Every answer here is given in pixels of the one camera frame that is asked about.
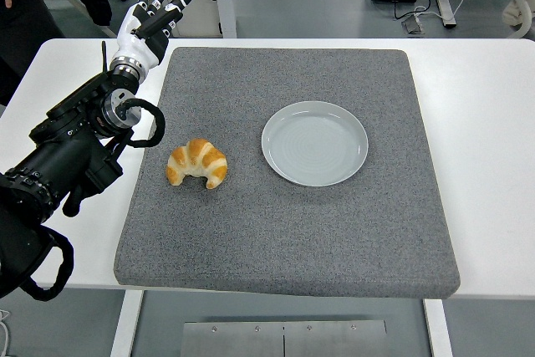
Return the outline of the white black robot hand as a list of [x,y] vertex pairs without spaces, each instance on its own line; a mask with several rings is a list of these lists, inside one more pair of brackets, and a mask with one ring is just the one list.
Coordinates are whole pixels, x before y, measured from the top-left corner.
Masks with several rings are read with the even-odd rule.
[[118,51],[110,67],[127,66],[143,80],[163,60],[172,30],[192,0],[138,0],[117,35]]

